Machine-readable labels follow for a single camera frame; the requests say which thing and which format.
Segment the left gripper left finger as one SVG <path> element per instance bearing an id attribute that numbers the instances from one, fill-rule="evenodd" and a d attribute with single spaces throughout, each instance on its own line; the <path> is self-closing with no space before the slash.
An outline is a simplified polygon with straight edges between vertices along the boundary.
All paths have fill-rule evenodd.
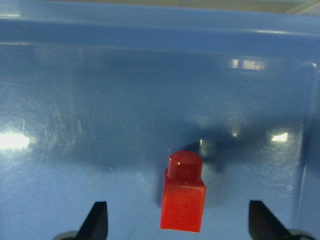
<path id="1" fill-rule="evenodd" d="M 106 201 L 93 204 L 78 231 L 58 234 L 57 240 L 106 240 L 108 238 L 108 205 Z"/>

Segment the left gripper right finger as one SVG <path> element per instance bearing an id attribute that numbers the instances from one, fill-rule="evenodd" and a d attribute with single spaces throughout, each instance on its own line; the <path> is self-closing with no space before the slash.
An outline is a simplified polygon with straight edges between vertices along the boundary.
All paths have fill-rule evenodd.
<path id="1" fill-rule="evenodd" d="M 261 200 L 250 200 L 248 232 L 252 240 L 315 240 L 310 233 L 287 229 Z"/>

